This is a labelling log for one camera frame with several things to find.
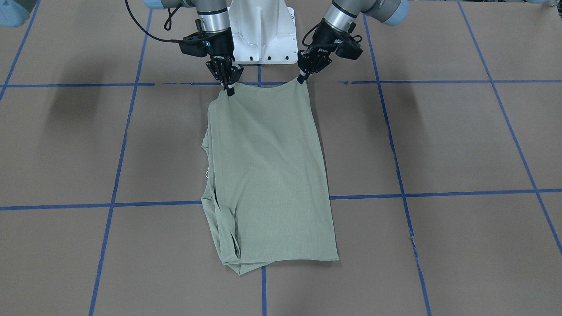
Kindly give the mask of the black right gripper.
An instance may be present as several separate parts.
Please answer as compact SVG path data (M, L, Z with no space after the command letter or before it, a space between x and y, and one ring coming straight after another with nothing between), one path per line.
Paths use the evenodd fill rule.
M235 94L234 85L240 80L244 67L235 62L234 42L231 27L221 32L195 32L179 42L183 54L205 57L211 60L205 65L215 78L226 88L227 96Z

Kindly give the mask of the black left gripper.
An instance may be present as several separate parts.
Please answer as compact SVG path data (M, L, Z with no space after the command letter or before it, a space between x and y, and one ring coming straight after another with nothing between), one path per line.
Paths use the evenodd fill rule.
M321 72L332 63L331 53L350 60L357 60L362 55L360 35L351 36L356 24L351 23L347 31L341 31L322 19L305 34L302 40L304 50L298 52L299 76L297 82L303 84L312 74Z

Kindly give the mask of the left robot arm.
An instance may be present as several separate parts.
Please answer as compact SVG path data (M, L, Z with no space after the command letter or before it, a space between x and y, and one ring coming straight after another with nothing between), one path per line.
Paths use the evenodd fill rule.
M329 66L331 53L349 60L357 60L362 55L360 42L363 38L352 35L359 14L396 26L408 12L407 0L333 0L321 21L303 37L305 49L298 52L297 82L303 84L311 74Z

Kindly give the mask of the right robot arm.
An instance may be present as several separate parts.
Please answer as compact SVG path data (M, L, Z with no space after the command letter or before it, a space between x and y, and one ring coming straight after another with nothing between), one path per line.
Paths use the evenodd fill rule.
M167 43L177 43L183 54L209 57L205 63L215 80L221 82L227 96L235 94L234 85L243 73L243 66L234 56L234 40L227 4L224 0L145 0L150 9L195 8L199 16L195 20L197 32L183 39L157 38L144 28L147 36Z

